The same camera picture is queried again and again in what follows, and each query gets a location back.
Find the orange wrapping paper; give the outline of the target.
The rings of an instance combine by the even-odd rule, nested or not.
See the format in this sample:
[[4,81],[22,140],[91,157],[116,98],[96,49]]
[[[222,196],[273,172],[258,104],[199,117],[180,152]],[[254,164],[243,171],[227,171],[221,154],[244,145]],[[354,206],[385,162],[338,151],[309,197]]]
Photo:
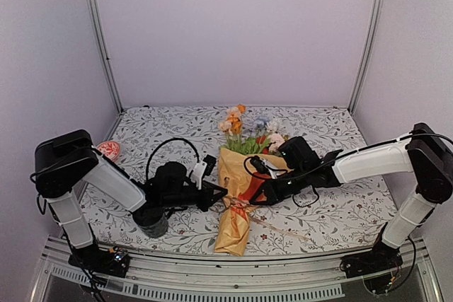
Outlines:
[[[249,163],[250,160],[246,160],[247,157],[254,155],[259,155],[261,158],[265,158],[263,154],[269,154],[268,148],[266,148],[263,153],[239,156],[237,161],[239,169],[234,172],[238,178],[238,184],[234,185],[234,189],[236,190],[234,193],[235,198],[249,202],[249,199],[256,192],[258,186],[264,181],[264,178],[270,178],[268,175],[262,176],[256,170],[252,170],[253,166]],[[242,215],[239,214],[239,209],[233,208],[231,210],[244,220],[249,221],[248,215],[251,213],[251,208],[246,210],[247,214],[242,213]]]

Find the tan raffia ribbon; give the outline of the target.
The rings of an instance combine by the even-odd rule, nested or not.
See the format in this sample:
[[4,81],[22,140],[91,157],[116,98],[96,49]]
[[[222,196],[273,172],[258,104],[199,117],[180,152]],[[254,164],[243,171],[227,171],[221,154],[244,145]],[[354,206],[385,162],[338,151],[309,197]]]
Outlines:
[[[235,197],[230,197],[229,195],[227,195],[226,197],[224,197],[222,199],[224,201],[224,205],[225,205],[225,209],[239,209],[240,211],[240,215],[242,215],[242,213],[244,214],[247,214],[247,209],[248,208],[251,208],[251,211],[254,211],[256,210],[258,207],[257,206],[253,206],[253,205],[250,205],[248,201],[243,201],[241,199],[238,199],[238,198],[235,198]],[[257,219],[256,217],[254,216],[251,216],[250,214],[248,215],[248,218],[250,221],[258,224],[258,225],[261,225],[262,227],[266,227],[266,228],[269,228],[270,230],[272,231],[275,231],[275,232],[278,232],[282,235],[286,235],[286,236],[289,236],[289,237],[293,237],[293,238],[297,238],[303,242],[311,242],[312,239],[309,238],[309,237],[306,237],[306,236],[303,236],[303,235],[300,235],[298,233],[295,233],[293,231],[286,231],[286,230],[283,230],[281,228],[277,228],[275,227],[274,225],[272,225],[271,223],[268,223],[266,221],[261,221],[260,219]]]

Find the pink rose fake stem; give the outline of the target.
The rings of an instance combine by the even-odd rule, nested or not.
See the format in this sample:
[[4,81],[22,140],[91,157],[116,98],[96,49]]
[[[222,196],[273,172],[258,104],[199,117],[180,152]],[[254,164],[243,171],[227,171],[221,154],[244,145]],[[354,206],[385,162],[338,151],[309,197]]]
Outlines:
[[283,145],[289,137],[287,135],[284,135],[281,131],[281,121],[277,118],[271,119],[267,124],[266,124],[266,134],[269,139],[269,145],[268,145],[268,152],[269,153],[277,153],[278,148]]

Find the yellow wrapping paper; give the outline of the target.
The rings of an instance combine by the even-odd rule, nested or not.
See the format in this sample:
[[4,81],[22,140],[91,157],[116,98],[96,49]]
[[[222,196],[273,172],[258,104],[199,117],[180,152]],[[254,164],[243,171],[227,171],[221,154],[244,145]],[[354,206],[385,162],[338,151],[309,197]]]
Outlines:
[[245,252],[251,223],[254,221],[284,236],[296,238],[289,231],[278,229],[271,224],[251,217],[256,207],[249,204],[252,196],[258,192],[262,180],[248,174],[243,166],[246,156],[224,147],[219,150],[219,184],[228,190],[222,198],[225,210],[220,218],[219,232],[214,251],[242,256]]

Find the blue fake flower stem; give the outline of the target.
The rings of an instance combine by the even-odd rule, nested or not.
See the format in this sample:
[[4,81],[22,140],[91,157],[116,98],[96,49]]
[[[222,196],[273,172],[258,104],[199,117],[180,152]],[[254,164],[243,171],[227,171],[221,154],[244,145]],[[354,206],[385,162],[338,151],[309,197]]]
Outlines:
[[259,137],[263,133],[265,133],[269,121],[270,121],[270,119],[268,117],[264,117],[264,116],[257,117],[254,119],[252,131],[255,133],[256,137]]

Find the cream rose fake stem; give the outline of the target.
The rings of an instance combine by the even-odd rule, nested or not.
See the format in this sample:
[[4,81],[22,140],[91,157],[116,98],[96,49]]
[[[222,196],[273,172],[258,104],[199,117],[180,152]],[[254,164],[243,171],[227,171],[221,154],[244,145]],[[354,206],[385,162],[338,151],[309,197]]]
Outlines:
[[227,135],[232,135],[231,130],[230,130],[231,123],[230,123],[230,121],[228,121],[228,110],[226,111],[226,113],[227,113],[226,118],[219,123],[219,129],[221,132],[224,133],[226,140],[227,140]]

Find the orange fake flower stem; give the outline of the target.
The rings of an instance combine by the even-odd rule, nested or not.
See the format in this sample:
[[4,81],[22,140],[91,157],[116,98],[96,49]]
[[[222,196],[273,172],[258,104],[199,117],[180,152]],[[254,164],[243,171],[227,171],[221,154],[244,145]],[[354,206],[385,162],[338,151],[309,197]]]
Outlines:
[[243,115],[246,112],[246,106],[238,104],[229,108],[228,121],[231,123],[231,133],[234,140],[234,150],[236,152],[243,152]]

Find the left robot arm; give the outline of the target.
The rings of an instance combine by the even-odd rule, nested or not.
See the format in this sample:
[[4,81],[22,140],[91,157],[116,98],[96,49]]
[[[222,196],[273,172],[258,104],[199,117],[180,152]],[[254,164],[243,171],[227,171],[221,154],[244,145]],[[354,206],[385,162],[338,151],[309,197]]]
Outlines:
[[146,236],[160,238],[168,230],[167,210],[195,206],[206,212],[227,195],[227,189],[205,180],[216,162],[207,155],[187,170],[182,163],[169,161],[140,183],[96,149],[90,134],[80,129],[37,146],[30,180],[70,245],[78,249],[78,258],[89,269],[100,269],[105,254],[95,246],[93,231],[72,192],[75,185],[85,182],[100,190],[131,213]]

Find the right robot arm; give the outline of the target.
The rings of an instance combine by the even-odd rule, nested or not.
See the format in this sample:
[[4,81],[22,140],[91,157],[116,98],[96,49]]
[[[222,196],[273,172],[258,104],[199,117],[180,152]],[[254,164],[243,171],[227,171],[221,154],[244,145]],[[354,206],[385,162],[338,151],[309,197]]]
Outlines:
[[303,137],[293,137],[278,149],[288,171],[264,164],[256,156],[244,162],[261,180],[250,203],[270,206],[305,187],[330,188],[381,176],[397,201],[398,211],[380,230],[366,256],[366,265],[382,270],[394,252],[430,217],[435,207],[452,197],[452,139],[417,123],[399,137],[349,151],[319,156]]

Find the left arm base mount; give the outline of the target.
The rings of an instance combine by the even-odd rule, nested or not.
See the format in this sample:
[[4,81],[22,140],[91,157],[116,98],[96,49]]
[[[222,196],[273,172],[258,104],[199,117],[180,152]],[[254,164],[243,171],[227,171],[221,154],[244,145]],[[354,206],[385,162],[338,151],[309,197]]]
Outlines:
[[67,239],[71,255],[68,263],[87,272],[106,274],[125,278],[130,266],[130,256],[126,250],[113,247],[109,250],[99,248],[96,240],[91,244],[75,248]]

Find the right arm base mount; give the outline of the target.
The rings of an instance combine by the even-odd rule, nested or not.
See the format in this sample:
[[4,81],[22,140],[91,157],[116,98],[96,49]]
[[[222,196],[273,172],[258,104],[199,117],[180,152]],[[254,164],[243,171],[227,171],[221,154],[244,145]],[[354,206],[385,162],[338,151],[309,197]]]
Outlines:
[[356,255],[346,255],[341,258],[339,270],[346,274],[347,278],[361,277],[368,274],[376,274],[380,271],[395,269],[394,273],[378,275],[374,278],[363,280],[366,290],[373,296],[386,296],[401,288],[412,276],[417,257],[417,248],[414,240],[409,236],[408,241],[413,248],[411,267],[407,275],[398,283],[398,274],[402,270],[402,256],[400,250],[389,248],[377,241],[373,248],[367,252]]

